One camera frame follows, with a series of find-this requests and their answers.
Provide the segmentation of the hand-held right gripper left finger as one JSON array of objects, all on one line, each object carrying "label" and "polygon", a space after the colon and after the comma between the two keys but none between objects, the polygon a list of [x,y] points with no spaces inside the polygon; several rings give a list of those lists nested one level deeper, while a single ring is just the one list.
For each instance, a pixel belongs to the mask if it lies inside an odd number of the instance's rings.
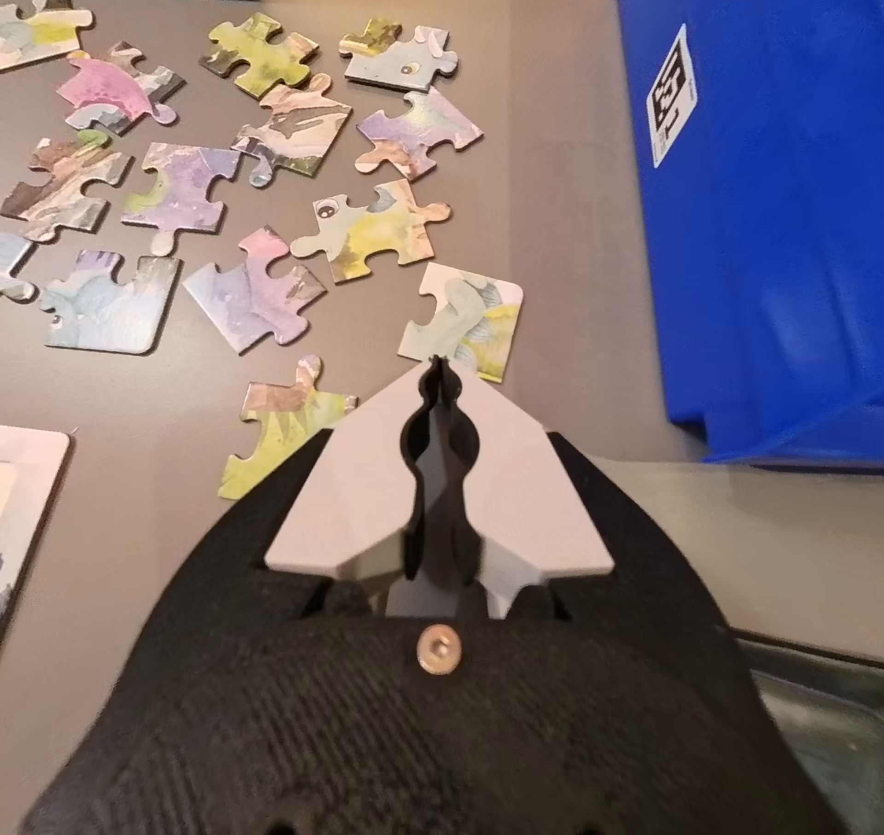
[{"label": "hand-held right gripper left finger", "polygon": [[413,579],[425,551],[425,478],[438,357],[337,423],[265,554],[275,572]]}]

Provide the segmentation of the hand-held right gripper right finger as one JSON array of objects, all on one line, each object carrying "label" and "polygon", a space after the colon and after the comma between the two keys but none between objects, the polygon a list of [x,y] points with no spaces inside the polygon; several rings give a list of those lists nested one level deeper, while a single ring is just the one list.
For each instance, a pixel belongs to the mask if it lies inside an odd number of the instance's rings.
[{"label": "hand-held right gripper right finger", "polygon": [[465,515],[481,538],[477,579],[502,620],[527,586],[613,572],[591,515],[544,426],[459,363],[454,406],[477,432],[463,480]]}]

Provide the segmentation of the pale blue yellow jigsaw piece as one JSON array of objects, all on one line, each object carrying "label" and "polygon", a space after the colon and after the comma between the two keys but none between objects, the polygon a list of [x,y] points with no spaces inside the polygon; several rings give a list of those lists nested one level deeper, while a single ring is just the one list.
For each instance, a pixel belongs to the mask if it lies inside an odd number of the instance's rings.
[{"label": "pale blue yellow jigsaw piece", "polygon": [[523,288],[436,262],[425,268],[418,288],[436,309],[426,324],[409,321],[397,349],[423,362],[443,356],[483,380],[501,384],[522,309]]}]

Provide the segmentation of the puzzle tray with painted border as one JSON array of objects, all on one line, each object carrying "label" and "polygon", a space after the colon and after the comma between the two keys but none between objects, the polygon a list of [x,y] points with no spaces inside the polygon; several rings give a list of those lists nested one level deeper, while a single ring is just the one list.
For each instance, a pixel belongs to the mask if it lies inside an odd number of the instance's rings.
[{"label": "puzzle tray with painted border", "polygon": [[64,432],[1,427],[1,637],[69,458]]}]

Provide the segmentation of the pile of jigsaw pieces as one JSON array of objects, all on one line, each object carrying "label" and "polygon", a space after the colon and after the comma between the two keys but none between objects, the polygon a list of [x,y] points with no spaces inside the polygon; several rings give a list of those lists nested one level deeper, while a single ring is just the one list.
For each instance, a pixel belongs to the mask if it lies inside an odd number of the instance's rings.
[{"label": "pile of jigsaw pieces", "polygon": [[[175,124],[178,115],[166,100],[184,84],[167,67],[139,69],[143,52],[125,41],[100,57],[83,51],[80,30],[94,23],[94,15],[73,7],[71,0],[33,0],[32,5],[26,18],[15,5],[2,6],[2,71],[65,57],[76,72],[58,94],[72,106],[65,123],[76,138],[41,139],[29,168],[46,174],[46,181],[37,186],[19,181],[2,201],[2,217],[27,224],[20,234],[2,232],[2,297],[26,304],[38,304],[47,285],[16,278],[18,267],[37,246],[56,242],[63,229],[93,233],[107,202],[90,197],[85,188],[98,182],[117,186],[126,178],[133,158],[113,149],[112,135],[126,133],[146,117]],[[244,124],[228,148],[149,145],[141,166],[154,176],[153,185],[132,193],[119,218],[122,224],[156,230],[149,255],[174,257],[181,232],[218,231],[226,206],[211,200],[210,191],[218,180],[235,180],[243,157],[256,163],[249,175],[254,188],[270,186],[279,169],[313,178],[321,168],[352,107],[329,99],[332,79],[326,73],[311,74],[307,61],[317,44],[295,32],[274,43],[282,30],[280,22],[256,12],[238,25],[219,23],[209,32],[215,51],[200,64],[221,77],[247,65],[235,83],[270,114],[259,126]],[[316,201],[316,236],[287,245],[262,226],[240,241],[245,257],[237,266],[223,272],[209,263],[184,279],[185,290],[237,354],[270,336],[288,345],[308,330],[302,310],[326,288],[303,264],[272,277],[269,268],[285,255],[325,254],[336,285],[370,275],[368,260],[376,254],[393,252],[400,266],[434,258],[426,226],[448,220],[452,209],[416,203],[411,182],[436,167],[429,153],[438,145],[461,151],[483,132],[433,86],[436,76],[449,77],[459,66],[458,53],[448,48],[449,31],[417,25],[408,40],[401,34],[401,23],[374,16],[362,32],[348,33],[338,44],[340,55],[349,59],[348,81],[404,93],[407,112],[390,118],[376,111],[357,125],[372,150],[355,160],[361,174],[388,163],[400,177],[378,185],[375,199],[365,206],[352,206],[346,196]]]}]

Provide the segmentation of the blue plastic bin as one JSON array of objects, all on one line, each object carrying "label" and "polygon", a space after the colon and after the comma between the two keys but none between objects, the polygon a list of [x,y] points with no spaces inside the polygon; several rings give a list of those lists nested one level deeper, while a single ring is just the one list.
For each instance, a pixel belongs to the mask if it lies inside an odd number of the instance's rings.
[{"label": "blue plastic bin", "polygon": [[883,0],[617,0],[669,421],[882,473]]}]

